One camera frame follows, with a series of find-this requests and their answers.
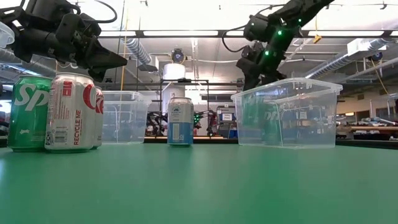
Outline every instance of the table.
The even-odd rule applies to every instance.
[[[398,151],[0,149],[1,223],[398,223]]]

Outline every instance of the metal frame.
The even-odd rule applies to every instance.
[[[209,83],[209,80],[190,80],[190,82],[178,82],[178,81],[181,81],[181,80],[168,80],[168,79],[160,79],[160,82],[159,83],[157,83],[158,84],[158,86],[160,87],[160,97],[159,97],[159,102],[160,102],[160,105],[159,105],[159,114],[161,115],[161,116],[163,116],[163,112],[162,112],[162,107],[163,107],[163,105],[162,105],[162,103],[163,103],[163,99],[162,99],[162,92],[163,92],[163,89],[162,89],[162,87],[163,87],[163,84],[166,82],[166,83],[168,83],[167,84],[167,86],[169,86],[171,83],[173,83],[173,82],[176,82],[174,85],[176,85],[176,84],[178,84],[178,85],[181,85],[181,86],[189,86],[189,85],[200,85],[200,82],[206,82],[206,85],[207,85],[207,110],[209,110],[210,109],[210,102],[209,102],[209,86],[210,86],[210,83]],[[159,124],[160,124],[160,126],[159,126],[159,131],[161,131],[162,130],[162,127],[163,127],[163,125],[162,125],[162,118],[159,118],[160,119],[160,122],[159,122]],[[210,120],[207,118],[207,126],[209,126],[210,125]]]

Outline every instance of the ventilation duct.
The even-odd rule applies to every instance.
[[[38,61],[31,61],[30,63],[24,62],[15,57],[14,53],[10,50],[0,48],[0,63],[5,65],[12,65],[18,70],[30,70],[46,77],[53,77],[56,74],[54,68],[48,67]]]
[[[326,74],[328,72],[335,71],[339,68],[342,68],[355,60],[370,57],[377,53],[377,50],[382,48],[383,46],[393,43],[394,39],[373,39],[366,40],[366,42],[361,42],[362,46],[366,46],[366,50],[359,50],[354,54],[349,54],[347,50],[344,52],[335,55],[330,60],[323,62],[321,65],[313,68],[309,72],[305,74],[305,78],[314,78],[318,79],[321,75]]]

